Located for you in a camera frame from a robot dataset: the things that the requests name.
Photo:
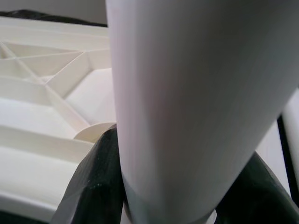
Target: white cylinder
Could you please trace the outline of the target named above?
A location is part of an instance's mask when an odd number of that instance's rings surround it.
[[[204,223],[299,83],[298,1],[107,0],[135,224]]]

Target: white plastic tray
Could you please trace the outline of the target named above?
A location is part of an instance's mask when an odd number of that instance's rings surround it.
[[[0,17],[0,210],[49,221],[115,122],[107,28]],[[289,192],[275,124],[258,152]]]

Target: white plastic part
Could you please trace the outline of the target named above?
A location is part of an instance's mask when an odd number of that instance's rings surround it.
[[[67,49],[56,49],[56,48],[36,46],[36,45],[23,45],[23,44],[9,43],[9,42],[4,42],[4,44],[17,57],[51,55],[51,54],[71,52],[71,50],[67,50]]]
[[[30,72],[22,67],[17,59],[0,60],[0,77],[14,77],[27,80],[31,77]]]
[[[0,59],[6,59],[13,57],[12,54],[7,50],[3,43],[0,43]]]
[[[47,84],[90,124],[116,122],[109,67],[108,50],[91,51],[78,56]]]
[[[289,196],[291,196],[277,122],[272,124],[263,140],[257,146],[256,152],[273,171]]]
[[[0,108],[0,125],[57,137],[73,138],[88,125],[79,126],[79,116],[43,85],[9,78],[0,80]]]
[[[52,105],[64,118],[64,120],[72,126],[75,132],[80,132],[82,129],[89,126],[88,122],[81,117],[68,103],[60,98],[56,92],[49,87],[46,88]]]
[[[0,126],[0,210],[49,221],[92,143]]]
[[[0,26],[0,30],[0,38],[4,42],[81,51],[109,48],[109,39],[103,36],[50,32],[10,26]]]
[[[101,123],[87,127],[86,129],[79,132],[74,139],[88,141],[95,143],[102,134],[111,128],[115,123]]]
[[[38,76],[52,78],[64,66],[82,54],[65,53],[47,56],[24,57],[21,60]]]
[[[299,83],[298,4],[226,3],[107,1],[136,224],[204,222]]]
[[[299,186],[299,90],[296,90],[286,105],[282,117],[296,181]]]

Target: black plastic part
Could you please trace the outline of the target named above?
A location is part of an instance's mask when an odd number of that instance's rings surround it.
[[[79,164],[51,224],[119,224],[124,196],[113,128]]]
[[[299,224],[298,207],[257,153],[216,211],[216,224]]]
[[[31,218],[0,211],[0,224],[46,224]]]
[[[75,19],[66,16],[50,15],[50,14],[41,13],[32,10],[26,10],[26,9],[15,10],[10,12],[0,12],[0,16],[19,18],[19,19],[65,22],[65,23],[75,23],[75,24],[88,25],[88,26],[107,27],[107,24],[88,22],[85,20]]]

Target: white plastic tube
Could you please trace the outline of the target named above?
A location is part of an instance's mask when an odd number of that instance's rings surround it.
[[[298,4],[107,0],[134,223],[206,221],[299,83]]]

